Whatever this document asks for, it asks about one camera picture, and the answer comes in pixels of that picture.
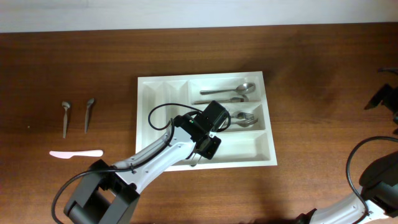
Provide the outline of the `large spoon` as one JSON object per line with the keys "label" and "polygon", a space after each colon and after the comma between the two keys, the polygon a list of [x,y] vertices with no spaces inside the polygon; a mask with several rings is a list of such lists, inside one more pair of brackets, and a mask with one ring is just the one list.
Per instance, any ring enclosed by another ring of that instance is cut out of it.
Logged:
{"label": "large spoon", "polygon": [[248,102],[249,98],[246,95],[242,96],[234,96],[230,99],[227,100],[205,100],[205,101],[194,101],[194,105],[204,105],[204,104],[209,104],[212,101],[216,101],[218,103],[242,103],[242,102]]}
{"label": "large spoon", "polygon": [[201,90],[200,94],[201,95],[211,95],[211,94],[217,94],[217,93],[224,93],[224,92],[235,92],[239,95],[244,95],[247,93],[254,92],[256,90],[256,84],[255,83],[243,83],[238,85],[236,88],[233,89],[225,89],[225,90]]}

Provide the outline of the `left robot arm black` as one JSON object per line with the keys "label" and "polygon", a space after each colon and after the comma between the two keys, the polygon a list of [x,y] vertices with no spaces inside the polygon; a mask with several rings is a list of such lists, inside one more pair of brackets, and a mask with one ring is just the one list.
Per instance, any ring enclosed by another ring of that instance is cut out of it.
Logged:
{"label": "left robot arm black", "polygon": [[80,183],[63,212],[73,223],[129,223],[141,192],[170,166],[199,154],[212,159],[221,139],[216,133],[231,123],[227,109],[211,101],[204,109],[171,119],[158,140],[128,159],[108,165],[98,160],[63,186]]}

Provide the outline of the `metal fork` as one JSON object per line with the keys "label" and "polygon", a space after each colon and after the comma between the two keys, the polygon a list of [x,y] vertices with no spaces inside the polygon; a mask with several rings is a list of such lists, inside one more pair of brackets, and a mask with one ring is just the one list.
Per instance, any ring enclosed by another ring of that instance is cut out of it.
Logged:
{"label": "metal fork", "polygon": [[236,119],[236,120],[254,120],[255,116],[251,113],[247,113],[247,112],[243,112],[243,111],[235,111],[232,115],[231,115],[232,119]]}
{"label": "metal fork", "polygon": [[256,119],[244,119],[244,120],[241,120],[241,121],[232,121],[231,125],[238,125],[240,127],[245,128],[245,127],[249,127],[249,126],[251,126],[251,125],[253,125],[253,124],[257,123],[257,122],[258,122],[257,118]]}

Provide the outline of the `pink plastic knife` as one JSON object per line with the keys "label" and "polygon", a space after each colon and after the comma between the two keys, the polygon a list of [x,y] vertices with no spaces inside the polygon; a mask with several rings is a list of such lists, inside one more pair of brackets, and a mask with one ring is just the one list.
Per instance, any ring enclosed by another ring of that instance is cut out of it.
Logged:
{"label": "pink plastic knife", "polygon": [[89,151],[50,151],[49,154],[59,159],[70,159],[74,156],[83,157],[101,157],[104,152],[101,149],[89,150]]}

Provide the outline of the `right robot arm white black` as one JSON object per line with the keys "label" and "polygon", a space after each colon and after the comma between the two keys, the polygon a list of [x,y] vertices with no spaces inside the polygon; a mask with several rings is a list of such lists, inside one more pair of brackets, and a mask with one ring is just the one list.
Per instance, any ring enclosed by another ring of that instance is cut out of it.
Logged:
{"label": "right robot arm white black", "polygon": [[380,157],[361,174],[360,188],[356,188],[350,175],[351,161],[358,149],[372,141],[397,142],[397,136],[373,136],[359,142],[350,152],[345,173],[353,193],[323,209],[300,214],[295,223],[368,223],[397,217],[397,152]]}

